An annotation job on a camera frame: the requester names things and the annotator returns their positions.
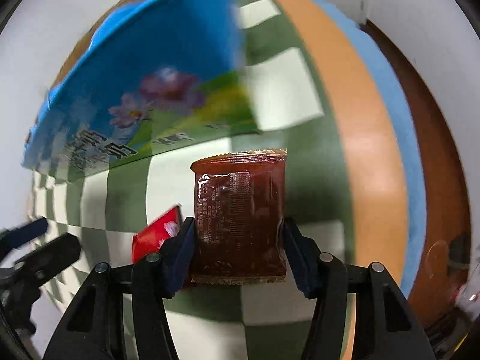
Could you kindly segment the green white checkered blanket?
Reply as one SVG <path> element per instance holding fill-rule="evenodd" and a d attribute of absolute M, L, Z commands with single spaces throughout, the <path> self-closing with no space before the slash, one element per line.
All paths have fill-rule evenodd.
<path fill-rule="evenodd" d="M 199 221 L 193 277 L 164 303 L 182 359 L 299 359 L 315 303 L 293 275 L 275 282 L 217 279 L 244 263 L 280 267 L 282 220 L 338 258 L 354 254 L 352 200 L 326 80 L 279 0 L 239 0 L 259 19 L 245 31 L 259 133 L 157 154 L 72 182 L 34 181 L 49 235 L 72 233 L 83 251 L 44 287 L 65 310 L 95 263 L 129 262 L 134 235 L 179 205 Z"/>

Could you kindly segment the dark red jelly packet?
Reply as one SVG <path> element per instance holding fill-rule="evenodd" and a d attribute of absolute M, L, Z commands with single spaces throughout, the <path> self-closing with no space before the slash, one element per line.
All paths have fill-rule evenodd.
<path fill-rule="evenodd" d="M 199 159 L 194 219 L 197 247 L 190 265 L 198 284 L 245 285 L 284 281 L 287 151 L 265 149 Z"/>

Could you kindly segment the blue bed sheet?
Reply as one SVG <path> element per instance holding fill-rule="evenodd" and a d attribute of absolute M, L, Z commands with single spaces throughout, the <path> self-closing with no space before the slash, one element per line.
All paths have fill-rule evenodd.
<path fill-rule="evenodd" d="M 413 290 L 425 244 L 427 205 L 421 152 L 410 107 L 393 67 L 374 39 L 345 16 L 335 4 L 310 0 L 322 8 L 343 31 L 373 78 L 394 129 L 403 163 L 408 198 L 408 243 L 400 288 L 405 296 Z"/>

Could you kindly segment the small red snack packet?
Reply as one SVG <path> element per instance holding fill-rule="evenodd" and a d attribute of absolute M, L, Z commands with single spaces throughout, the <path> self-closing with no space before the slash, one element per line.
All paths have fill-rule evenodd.
<path fill-rule="evenodd" d="M 131 261 L 139 262 L 151 253 L 157 253 L 166 240 L 174 237 L 182 223 L 181 207 L 174 205 L 132 239 Z"/>

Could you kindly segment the cardboard box blue print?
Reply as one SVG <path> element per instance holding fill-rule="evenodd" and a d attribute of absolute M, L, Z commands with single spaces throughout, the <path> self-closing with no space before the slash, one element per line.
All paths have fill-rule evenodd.
<path fill-rule="evenodd" d="M 256 130 L 235 0 L 138 0 L 116 8 L 54 86 L 22 164 L 76 180 Z"/>

